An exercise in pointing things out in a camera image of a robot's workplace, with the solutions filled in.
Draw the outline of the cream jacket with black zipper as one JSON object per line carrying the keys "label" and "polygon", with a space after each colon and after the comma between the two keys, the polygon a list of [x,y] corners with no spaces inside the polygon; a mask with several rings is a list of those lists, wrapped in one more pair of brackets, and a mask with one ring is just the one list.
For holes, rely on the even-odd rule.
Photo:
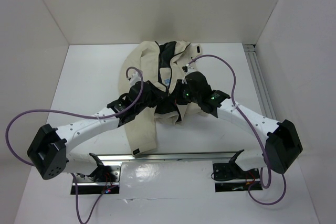
{"label": "cream jacket with black zipper", "polygon": [[156,41],[140,43],[125,59],[119,75],[118,91],[124,94],[129,90],[125,72],[128,67],[141,70],[143,79],[151,81],[156,88],[166,92],[169,100],[153,108],[145,108],[133,121],[125,125],[125,132],[133,156],[153,150],[156,144],[156,124],[182,124],[187,115],[204,115],[195,104],[179,105],[173,98],[178,80],[185,76],[183,66],[201,55],[200,45],[187,41],[170,41],[158,44]]}

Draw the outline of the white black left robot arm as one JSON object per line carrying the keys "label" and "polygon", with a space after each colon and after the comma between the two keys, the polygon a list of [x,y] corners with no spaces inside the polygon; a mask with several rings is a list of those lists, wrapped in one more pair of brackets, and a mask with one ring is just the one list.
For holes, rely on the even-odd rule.
{"label": "white black left robot arm", "polygon": [[70,167],[76,159],[70,152],[78,145],[106,131],[117,129],[135,119],[146,108],[157,106],[167,93],[150,81],[144,85],[138,81],[129,92],[110,102],[91,119],[52,127],[45,124],[37,131],[27,155],[39,171],[42,179],[49,180]]}

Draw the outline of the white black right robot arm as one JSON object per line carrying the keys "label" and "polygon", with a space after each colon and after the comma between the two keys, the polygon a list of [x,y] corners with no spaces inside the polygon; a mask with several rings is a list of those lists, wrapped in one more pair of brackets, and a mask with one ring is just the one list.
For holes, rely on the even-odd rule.
{"label": "white black right robot arm", "polygon": [[241,150],[233,156],[229,172],[235,178],[242,177],[253,168],[263,167],[284,174],[303,151],[295,125],[291,121],[269,119],[235,102],[225,92],[212,89],[199,71],[178,79],[171,95],[176,105],[195,103],[203,112],[228,121],[257,137],[259,148]]}

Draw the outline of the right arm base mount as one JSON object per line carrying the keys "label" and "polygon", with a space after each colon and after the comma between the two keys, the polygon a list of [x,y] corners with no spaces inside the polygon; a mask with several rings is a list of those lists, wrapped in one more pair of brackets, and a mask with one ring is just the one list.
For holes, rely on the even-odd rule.
{"label": "right arm base mount", "polygon": [[238,151],[226,163],[214,163],[211,179],[215,182],[215,192],[237,192],[251,190],[262,190],[260,184],[260,173],[258,169],[242,170],[235,162],[243,152]]}

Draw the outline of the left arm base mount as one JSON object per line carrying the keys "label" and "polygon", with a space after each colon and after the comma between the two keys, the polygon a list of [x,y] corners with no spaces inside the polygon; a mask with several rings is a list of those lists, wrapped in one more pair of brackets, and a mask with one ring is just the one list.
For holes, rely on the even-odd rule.
{"label": "left arm base mount", "polygon": [[72,195],[116,195],[120,192],[120,165],[106,165],[94,153],[71,153],[69,158],[70,170],[75,176]]}

